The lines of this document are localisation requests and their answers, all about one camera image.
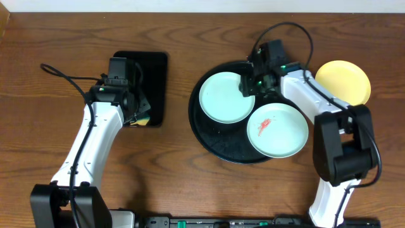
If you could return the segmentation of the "green and yellow sponge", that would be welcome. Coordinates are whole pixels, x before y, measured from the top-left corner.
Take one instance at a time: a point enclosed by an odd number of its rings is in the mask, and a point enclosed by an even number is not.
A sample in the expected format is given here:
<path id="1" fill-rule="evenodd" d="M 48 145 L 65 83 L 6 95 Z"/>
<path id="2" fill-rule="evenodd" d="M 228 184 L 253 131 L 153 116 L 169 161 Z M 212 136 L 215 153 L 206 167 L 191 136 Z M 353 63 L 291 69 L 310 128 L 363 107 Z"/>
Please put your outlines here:
<path id="1" fill-rule="evenodd" d="M 148 112 L 142 112 L 142 113 L 134 113 L 132 119 L 130 120 L 130 125 L 140 125 L 140 126 L 146 126 L 150 121 L 150 116 Z"/>

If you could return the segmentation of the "yellow plate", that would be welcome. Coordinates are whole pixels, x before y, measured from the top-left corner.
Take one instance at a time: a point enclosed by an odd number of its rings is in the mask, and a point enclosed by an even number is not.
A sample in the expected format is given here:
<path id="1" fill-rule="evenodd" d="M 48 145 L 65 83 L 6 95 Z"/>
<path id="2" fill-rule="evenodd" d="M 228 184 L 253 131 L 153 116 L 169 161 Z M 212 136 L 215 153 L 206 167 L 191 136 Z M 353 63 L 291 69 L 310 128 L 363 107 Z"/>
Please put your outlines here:
<path id="1" fill-rule="evenodd" d="M 315 80 L 335 97 L 350 105 L 365 105 L 371 95 L 370 80 L 354 63 L 334 60 L 322 65 Z"/>

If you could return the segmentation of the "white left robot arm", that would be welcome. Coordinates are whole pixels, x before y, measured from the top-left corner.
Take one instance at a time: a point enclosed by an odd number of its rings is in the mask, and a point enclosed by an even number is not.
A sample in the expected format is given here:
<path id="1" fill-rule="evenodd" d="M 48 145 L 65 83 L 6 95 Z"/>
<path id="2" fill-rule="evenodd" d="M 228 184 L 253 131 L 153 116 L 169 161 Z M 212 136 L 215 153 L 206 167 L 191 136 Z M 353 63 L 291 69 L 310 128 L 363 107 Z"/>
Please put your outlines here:
<path id="1" fill-rule="evenodd" d="M 66 79 L 82 95 L 84 117 L 71 150 L 49 184 L 37 184 L 30 195 L 36 227 L 138 227 L 131 210 L 110 210 L 99 186 L 117 133 L 150 110 L 142 92 L 139 63 L 113 57 L 108 74 L 88 92 L 45 63 L 43 71 Z"/>

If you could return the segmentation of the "mint green plate with stain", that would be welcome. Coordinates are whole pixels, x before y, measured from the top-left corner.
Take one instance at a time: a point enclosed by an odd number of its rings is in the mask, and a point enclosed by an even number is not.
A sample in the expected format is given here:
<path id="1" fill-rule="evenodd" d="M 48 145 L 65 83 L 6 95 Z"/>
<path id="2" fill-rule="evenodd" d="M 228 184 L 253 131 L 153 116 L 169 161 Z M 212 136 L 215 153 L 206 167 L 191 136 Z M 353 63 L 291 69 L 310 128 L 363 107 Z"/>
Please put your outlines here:
<path id="1" fill-rule="evenodd" d="M 245 119 L 254 108 L 255 97 L 244 97 L 239 91 L 241 76 L 233 72 L 220 72 L 203 83 L 199 91 L 199 104 L 212 120 L 234 124 Z"/>

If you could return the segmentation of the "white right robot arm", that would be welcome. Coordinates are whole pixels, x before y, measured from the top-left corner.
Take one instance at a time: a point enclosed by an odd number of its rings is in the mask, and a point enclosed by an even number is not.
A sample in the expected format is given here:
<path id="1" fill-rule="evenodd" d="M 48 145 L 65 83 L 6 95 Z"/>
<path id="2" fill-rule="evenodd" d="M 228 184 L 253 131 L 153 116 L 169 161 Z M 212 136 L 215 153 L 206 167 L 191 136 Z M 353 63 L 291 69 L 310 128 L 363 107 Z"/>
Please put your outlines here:
<path id="1" fill-rule="evenodd" d="M 338 227 L 352 192 L 363 184 L 369 170 L 376 168 L 375 184 L 382 173 L 380 152 L 375 142 L 370 110 L 352 106 L 319 85 L 300 63 L 284 54 L 248 57 L 252 72 L 243 77 L 244 96 L 272 91 L 293 102 L 314 125 L 313 163 L 320 176 L 309 216 L 317 227 Z"/>

